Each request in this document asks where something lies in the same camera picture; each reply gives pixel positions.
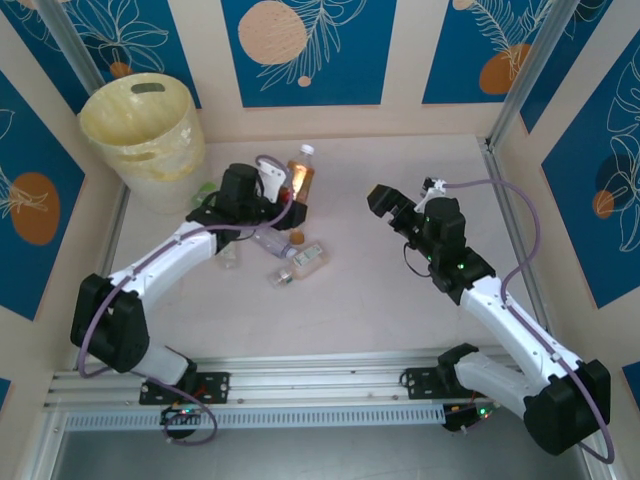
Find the black mounting bracket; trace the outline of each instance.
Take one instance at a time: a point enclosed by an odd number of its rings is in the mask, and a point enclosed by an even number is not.
[[[195,372],[190,379],[192,387],[187,391],[205,405],[225,404],[229,396],[228,372]],[[140,387],[140,405],[173,405],[176,402],[189,403],[181,395],[176,395],[152,382],[144,382]]]
[[[460,385],[454,365],[462,357],[478,348],[468,343],[447,350],[438,357],[437,367],[407,368],[401,376],[401,385],[406,387],[410,400],[445,400],[450,398],[484,397]]]

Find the wire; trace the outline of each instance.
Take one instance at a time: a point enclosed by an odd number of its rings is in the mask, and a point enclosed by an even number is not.
[[[260,160],[266,161],[267,163],[270,163],[272,165],[274,165],[275,167],[277,167],[278,169],[282,170],[285,172],[286,174],[286,178],[285,178],[285,185],[286,187],[291,188],[291,172],[289,172],[289,169],[287,167],[285,167],[279,160],[269,156],[269,155],[258,155],[255,159],[256,164],[259,164]],[[293,195],[288,195],[288,199],[287,199],[287,203],[284,207],[284,209],[282,210],[282,212],[280,212],[280,214],[278,216],[276,216],[276,218],[274,218],[273,220],[269,220],[268,222],[264,222],[261,223],[259,225],[256,225],[256,230],[261,230],[264,228],[269,228],[273,225],[276,225],[278,222],[280,222],[280,220],[282,220],[287,213],[289,213],[289,210],[291,209],[291,205],[293,204]],[[144,261],[140,262],[140,264],[138,264],[136,267],[133,268],[132,271],[132,275],[131,276],[126,276],[124,277],[116,286],[113,287],[113,289],[109,292],[109,294],[105,297],[105,299],[103,300],[103,302],[100,304],[100,306],[98,307],[98,309],[96,310],[95,314],[93,315],[93,318],[91,319],[91,322],[89,323],[89,328],[87,328],[87,332],[84,335],[84,338],[82,340],[82,346],[80,347],[80,354],[78,356],[78,371],[80,373],[80,376],[82,378],[92,378],[95,376],[98,376],[106,371],[111,370],[111,368],[109,367],[102,367],[99,368],[98,370],[95,370],[93,372],[87,372],[86,370],[86,361],[87,361],[87,356],[89,355],[89,344],[91,343],[91,338],[93,337],[94,332],[96,331],[96,328],[98,327],[98,324],[100,323],[100,320],[102,320],[102,316],[104,315],[104,313],[107,311],[107,309],[109,308],[109,305],[111,304],[111,302],[114,300],[114,298],[118,295],[118,293],[120,293],[120,291],[122,291],[122,289],[127,285],[127,283],[129,283],[133,278],[136,277],[136,275],[138,275],[139,273],[141,273],[147,266],[149,266],[151,263],[153,263],[154,261],[156,261],[159,257],[161,257],[162,255],[164,255],[165,253],[167,253],[169,250],[171,250],[172,248],[174,248],[177,245],[182,244],[182,242],[184,240],[187,240],[188,238],[193,237],[194,235],[198,235],[199,233],[202,232],[212,232],[212,231],[218,231],[218,230],[246,230],[247,226],[246,225],[210,225],[210,226],[203,226],[203,227],[199,227],[199,228],[194,228],[193,230],[190,230],[186,233],[184,233],[183,235],[180,236],[179,239],[173,239],[170,242],[167,242],[165,245],[163,245],[161,248],[159,248],[158,250],[156,250],[154,253],[152,253],[151,255],[149,255],[148,258],[146,258]],[[135,375],[138,375],[140,377],[144,378],[144,375],[140,375],[136,372],[132,372]],[[205,414],[207,414],[211,420],[213,421],[213,430],[211,432],[211,434],[209,436],[207,436],[205,439],[203,440],[196,440],[196,441],[191,441],[191,442],[187,442],[187,441],[176,441],[175,439],[169,437],[168,435],[168,428],[170,425],[170,421],[168,421],[165,424],[164,430],[163,430],[163,434],[165,435],[165,437],[167,438],[167,442],[173,443],[175,445],[180,445],[180,446],[198,446],[198,445],[204,445],[205,443],[208,443],[210,441],[212,441],[218,431],[218,422],[216,421],[215,415],[213,414],[213,412],[211,411],[211,409],[209,407],[207,407],[205,404],[203,404],[200,400],[198,400],[197,398],[193,397],[192,395],[190,395],[187,392],[184,392],[182,390],[180,390],[179,388],[176,388],[172,385],[167,385],[163,382],[161,382],[160,380],[156,379],[156,378],[152,378],[152,377],[148,377],[147,379],[150,382],[155,383],[156,385],[165,388],[167,390],[169,390],[170,392],[175,393],[176,395],[180,395],[182,398],[184,398],[185,400],[188,400],[191,403],[194,403],[196,405],[198,405],[198,407],[200,407]]]
[[[424,273],[420,273],[415,268],[413,268],[411,265],[409,265],[409,261],[407,260],[407,248],[410,247],[410,246],[411,246],[411,244],[409,242],[407,242],[407,243],[404,244],[404,247],[402,248],[402,256],[404,257],[404,263],[406,263],[407,267],[409,267],[409,270],[411,270],[417,276],[419,276],[421,278],[430,278],[431,274],[425,275]]]
[[[527,196],[526,193],[524,193],[522,189],[520,189],[516,185],[509,182],[505,182],[504,180],[498,180],[498,179],[483,179],[483,180],[476,180],[474,182],[458,183],[458,184],[447,183],[444,185],[444,187],[445,188],[467,188],[467,187],[475,187],[477,185],[487,185],[487,184],[501,185],[518,194],[518,196],[520,196],[520,198],[522,198],[524,202],[527,204],[527,207],[529,207],[529,210],[531,211],[531,215],[533,217],[533,223],[535,225],[535,241],[533,243],[533,248],[531,249],[531,252],[529,253],[529,255],[527,255],[527,257],[524,259],[524,261],[521,264],[519,264],[516,268],[514,268],[511,272],[509,272],[509,274],[505,277],[504,281],[502,282],[502,287],[500,289],[500,297],[502,299],[502,302],[506,305],[507,310],[516,318],[516,320],[518,320],[518,322],[543,346],[543,348],[549,354],[551,355],[557,354],[558,356],[560,356],[560,354],[556,352],[553,346],[549,342],[547,342],[547,340],[542,335],[540,335],[540,333],[538,333],[538,331],[535,328],[529,325],[529,322],[527,322],[522,317],[522,315],[520,315],[520,313],[510,304],[510,302],[508,302],[508,298],[507,298],[507,285],[509,284],[509,282],[513,279],[513,277],[515,277],[518,273],[522,272],[522,270],[524,270],[524,268],[531,263],[533,258],[537,255],[538,251],[540,250],[540,241],[541,241],[540,217],[538,216],[536,207],[531,201],[531,199]],[[587,453],[595,457],[596,459],[600,460],[601,462],[607,465],[612,464],[615,460],[613,438],[611,437],[611,432],[609,432],[609,428],[607,427],[607,424],[604,421],[604,418],[602,417],[602,413],[600,413],[600,409],[598,408],[595,400],[589,393],[589,390],[587,390],[587,387],[584,385],[582,380],[580,380],[578,375],[576,375],[576,373],[573,371],[571,366],[569,366],[569,364],[562,357],[560,357],[560,359],[558,360],[558,364],[567,372],[567,374],[569,375],[569,378],[571,378],[571,380],[576,384],[576,386],[578,387],[578,390],[580,390],[580,393],[582,394],[585,401],[587,402],[587,405],[589,405],[589,408],[591,409],[591,412],[593,413],[593,416],[596,419],[598,427],[600,428],[600,431],[602,432],[602,435],[604,437],[604,441],[607,446],[607,456],[604,457],[603,455],[596,452],[595,450],[593,450],[591,447],[584,444],[583,442],[580,442],[579,444],[580,447],[584,451],[586,451]]]
[[[236,238],[235,240],[232,240],[232,242],[244,242],[245,240],[249,240],[251,237],[253,237],[256,234],[255,229],[253,230],[253,232],[251,232],[249,235],[247,235],[246,237],[242,237],[242,238]]]

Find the brown liquid bottle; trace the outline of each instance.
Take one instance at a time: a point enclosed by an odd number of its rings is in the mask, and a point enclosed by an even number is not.
[[[289,160],[287,164],[287,167],[293,175],[293,199],[305,205],[307,204],[313,175],[316,173],[311,166],[311,157],[314,151],[311,145],[302,145],[300,147],[300,153]],[[302,230],[294,228],[289,234],[289,241],[293,245],[302,245],[304,243],[304,233],[302,233]]]

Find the yellow waste basket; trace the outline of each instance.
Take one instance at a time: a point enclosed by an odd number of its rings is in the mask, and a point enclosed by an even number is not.
[[[209,178],[204,135],[189,89],[158,73],[95,92],[80,127],[105,162],[151,210],[177,213]]]

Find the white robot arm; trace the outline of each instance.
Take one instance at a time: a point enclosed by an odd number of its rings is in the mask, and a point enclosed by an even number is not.
[[[416,204],[378,185],[369,194],[369,208],[378,217],[392,215],[389,225],[429,261],[436,287],[491,330],[522,373],[463,344],[421,375],[429,379],[424,382],[435,377],[453,398],[475,391],[494,399],[524,420],[538,445],[558,455],[609,422],[609,372],[597,360],[582,362],[504,290],[495,270],[466,245],[465,217],[458,201],[445,196],[445,187],[442,180],[427,178],[424,198]],[[422,387],[413,390],[429,391]]]
[[[108,278],[87,277],[80,286],[71,341],[82,347],[91,331],[88,352],[120,373],[132,371],[167,385],[185,383],[187,373],[194,375],[193,362],[151,342],[145,312],[189,270],[236,240],[243,229],[250,231],[265,222],[289,229],[304,221],[305,205],[279,200],[287,172],[271,160],[258,157],[257,168],[231,165],[220,190],[153,251]],[[114,290],[117,295],[107,302]],[[96,318],[99,311],[104,313]]]

